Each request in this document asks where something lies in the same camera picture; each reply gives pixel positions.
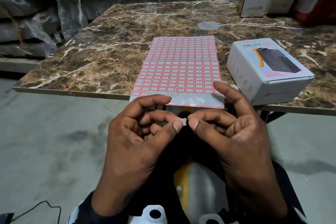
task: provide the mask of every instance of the concrete floor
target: concrete floor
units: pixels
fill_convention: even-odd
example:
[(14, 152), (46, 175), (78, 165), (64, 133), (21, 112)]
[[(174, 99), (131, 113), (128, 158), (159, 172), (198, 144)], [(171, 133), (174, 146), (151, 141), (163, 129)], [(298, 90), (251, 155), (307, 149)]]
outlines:
[[(42, 200), (65, 223), (101, 174), (107, 125), (127, 101), (16, 93), (0, 79), (0, 213), (20, 214)], [(274, 157), (285, 167), (310, 223), (336, 218), (336, 117), (287, 114), (269, 125)], [(41, 205), (17, 223), (57, 223)]]

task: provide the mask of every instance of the marble table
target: marble table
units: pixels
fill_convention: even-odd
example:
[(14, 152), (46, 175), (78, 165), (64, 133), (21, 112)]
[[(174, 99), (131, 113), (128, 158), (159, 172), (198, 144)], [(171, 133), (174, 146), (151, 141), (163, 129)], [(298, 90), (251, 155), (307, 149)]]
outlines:
[[(202, 30), (215, 21), (220, 27)], [(292, 18), (239, 18), (235, 1), (113, 5), (13, 88), (18, 92), (128, 100), (156, 36), (214, 35), (222, 81), (233, 41), (270, 37), (315, 79), (293, 102), (257, 110), (336, 116), (336, 26), (304, 28)]]

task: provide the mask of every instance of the white cardboard box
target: white cardboard box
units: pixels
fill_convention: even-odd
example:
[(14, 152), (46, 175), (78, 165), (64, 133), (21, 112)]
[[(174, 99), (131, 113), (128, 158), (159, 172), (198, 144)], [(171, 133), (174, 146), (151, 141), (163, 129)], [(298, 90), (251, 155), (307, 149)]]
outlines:
[(271, 38), (233, 42), (226, 68), (252, 105), (290, 102), (314, 78)]
[(238, 0), (237, 10), (240, 17), (263, 17), (270, 0)]
[(270, 0), (267, 14), (287, 14), (294, 0)]

